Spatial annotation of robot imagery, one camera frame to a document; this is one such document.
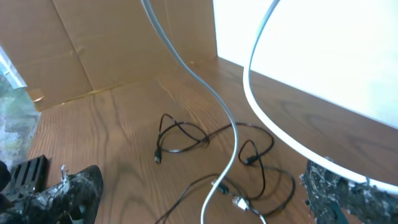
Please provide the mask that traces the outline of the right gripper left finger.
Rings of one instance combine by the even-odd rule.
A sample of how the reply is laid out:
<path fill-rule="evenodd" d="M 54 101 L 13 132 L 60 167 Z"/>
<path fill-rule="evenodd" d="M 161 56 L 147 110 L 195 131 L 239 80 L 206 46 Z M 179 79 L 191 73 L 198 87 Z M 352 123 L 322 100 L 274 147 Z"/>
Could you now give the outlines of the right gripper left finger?
<path fill-rule="evenodd" d="M 1 195 L 1 223 L 93 224 L 100 206 L 104 182 L 96 165 L 68 174 L 42 192 Z"/>

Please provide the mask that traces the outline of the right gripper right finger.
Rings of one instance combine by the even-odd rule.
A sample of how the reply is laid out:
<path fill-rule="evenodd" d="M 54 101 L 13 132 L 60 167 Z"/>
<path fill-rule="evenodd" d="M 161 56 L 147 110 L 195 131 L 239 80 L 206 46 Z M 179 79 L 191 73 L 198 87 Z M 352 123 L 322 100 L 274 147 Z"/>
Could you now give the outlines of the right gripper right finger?
<path fill-rule="evenodd" d="M 348 223 L 343 210 L 361 223 L 397 224 L 397 197 L 368 181 L 355 183 L 308 161 L 300 176 L 308 194 L 305 203 L 317 223 Z"/>

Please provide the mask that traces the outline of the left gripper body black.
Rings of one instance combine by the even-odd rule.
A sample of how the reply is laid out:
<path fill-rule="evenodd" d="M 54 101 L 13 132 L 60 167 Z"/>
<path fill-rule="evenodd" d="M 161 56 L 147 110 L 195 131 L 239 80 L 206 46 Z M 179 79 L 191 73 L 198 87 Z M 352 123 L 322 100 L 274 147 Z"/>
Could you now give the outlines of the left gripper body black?
<path fill-rule="evenodd" d="M 1 195 L 9 201 L 43 191 L 48 169 L 48 159 L 41 155 L 17 164 L 9 170 L 1 161 Z"/>

